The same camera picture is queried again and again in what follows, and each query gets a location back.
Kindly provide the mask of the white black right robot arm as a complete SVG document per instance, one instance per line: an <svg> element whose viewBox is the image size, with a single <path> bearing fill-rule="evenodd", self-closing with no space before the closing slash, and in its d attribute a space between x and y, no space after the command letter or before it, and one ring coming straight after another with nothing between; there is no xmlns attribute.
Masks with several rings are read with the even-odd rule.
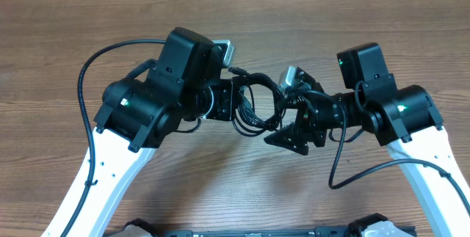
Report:
<svg viewBox="0 0 470 237"><path fill-rule="evenodd" d="M469 235L469 185L453 156L447 130L430 94L419 85L398 89L377 43L341 51L337 60L347 93L327 95L299 68L290 67L280 88L283 109L296 109L295 121L265 137L267 144L308 154L308 143L322 147L332 130L358 126L375 135L391 161L345 181L400 166L436 236Z"/></svg>

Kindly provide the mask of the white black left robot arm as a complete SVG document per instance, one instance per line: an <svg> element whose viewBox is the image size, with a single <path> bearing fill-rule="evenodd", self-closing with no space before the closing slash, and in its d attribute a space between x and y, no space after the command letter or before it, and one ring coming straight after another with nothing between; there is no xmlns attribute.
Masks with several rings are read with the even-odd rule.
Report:
<svg viewBox="0 0 470 237"><path fill-rule="evenodd" d="M182 121L229 121L234 86L222 79L234 45L177 27L149 59L111 83L93 120L89 147L46 236L102 236L123 195Z"/></svg>

